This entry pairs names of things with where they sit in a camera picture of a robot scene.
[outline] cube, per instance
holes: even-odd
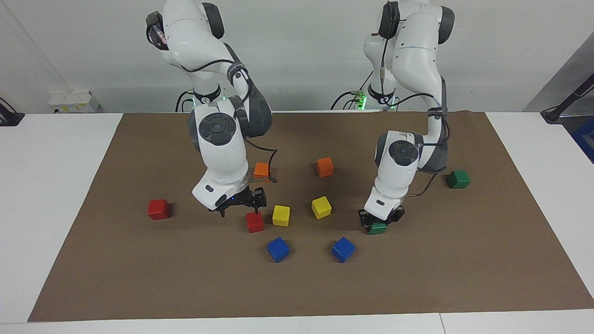
[[[371,227],[369,228],[369,232],[367,232],[367,234],[382,234],[386,231],[387,228],[388,225],[386,223],[373,223],[371,224]]]
[[[289,246],[281,237],[272,240],[266,248],[275,263],[281,262],[289,255]]]
[[[315,217],[320,219],[330,215],[330,212],[332,212],[332,206],[330,205],[330,202],[328,202],[328,198],[326,198],[326,196],[322,196],[311,201],[311,210],[314,212]]]
[[[332,247],[332,254],[336,256],[338,261],[344,263],[355,251],[355,245],[353,245],[347,238],[342,237]]]
[[[466,171],[453,171],[447,177],[447,184],[452,189],[464,189],[470,183],[470,177]]]
[[[262,218],[262,211],[255,213],[250,212],[245,215],[247,222],[248,232],[260,232],[264,230],[264,219]]]
[[[272,224],[276,226],[289,226],[291,208],[288,206],[275,205],[272,213]]]
[[[148,203],[148,216],[153,220],[169,218],[169,203],[165,199],[153,200]]]
[[[318,163],[315,167],[318,170],[318,175],[321,178],[329,177],[330,175],[334,174],[334,164],[332,163],[332,159],[329,157],[318,159]]]
[[[268,174],[268,163],[257,162],[254,167],[254,178],[267,178]]]

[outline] orange cube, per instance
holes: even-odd
[[[268,175],[268,163],[257,162],[254,167],[254,178],[267,178]]]
[[[329,157],[318,159],[316,169],[318,170],[318,175],[321,178],[329,177],[330,175],[334,174],[334,164],[332,163],[332,159]]]

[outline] white wall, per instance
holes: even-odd
[[[592,74],[594,74],[594,33],[569,58],[524,111],[538,112],[559,105]],[[594,94],[589,93],[572,103],[563,114],[592,114],[593,112]]]
[[[74,89],[107,112],[171,111],[186,76],[145,38],[164,0],[0,0]],[[383,0],[215,0],[226,41],[275,110],[327,109],[371,70],[365,36]],[[456,13],[438,52],[450,109],[521,111],[594,30],[594,1],[433,1]],[[52,83],[0,21],[0,94],[46,112]],[[424,109],[421,102],[403,109]]]

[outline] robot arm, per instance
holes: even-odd
[[[449,28],[441,25],[443,13],[451,13]],[[453,12],[423,2],[406,1],[396,5],[389,2],[384,6],[382,20],[386,17],[394,20],[398,16],[401,21],[396,25],[397,30],[383,34],[395,40],[389,69],[399,84],[422,96],[427,103],[428,133],[388,131],[379,137],[375,150],[378,175],[365,209],[359,212],[361,224],[368,230],[373,223],[389,224],[402,217],[402,202],[417,170],[435,174],[446,167],[447,161],[446,85],[437,71],[435,57],[440,36],[444,34],[440,29],[451,31]],[[375,90],[374,83],[370,84],[370,91]]]
[[[244,139],[266,133],[272,117],[245,66],[229,45],[219,41],[223,33],[219,10],[209,3],[168,0],[162,14],[154,12],[147,17],[149,42],[161,50],[169,64],[188,74],[195,92],[220,92],[213,82],[222,75],[238,93],[225,100],[215,101],[214,95],[201,100],[207,104],[198,105],[188,120],[194,146],[207,167],[192,194],[224,217],[231,205],[242,204],[256,211],[266,206],[264,190],[251,191],[248,186]]]

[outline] white table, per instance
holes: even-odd
[[[539,114],[487,116],[593,294],[594,165]],[[594,310],[25,323],[121,117],[27,115],[0,128],[0,333],[594,332]]]

